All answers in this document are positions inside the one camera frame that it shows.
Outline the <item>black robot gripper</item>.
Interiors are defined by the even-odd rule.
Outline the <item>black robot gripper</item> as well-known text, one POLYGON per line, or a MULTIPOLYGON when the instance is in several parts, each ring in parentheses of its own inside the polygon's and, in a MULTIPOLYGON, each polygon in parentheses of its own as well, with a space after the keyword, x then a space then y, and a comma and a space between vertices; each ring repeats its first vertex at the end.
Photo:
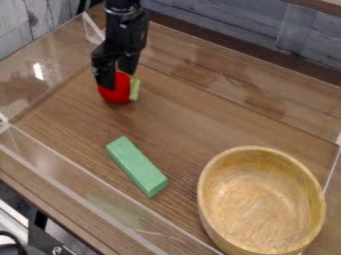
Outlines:
POLYGON ((105 40, 92 53, 92 72, 97 85, 113 90, 116 63, 132 75, 147 45, 149 12, 141 0, 104 0, 105 40))

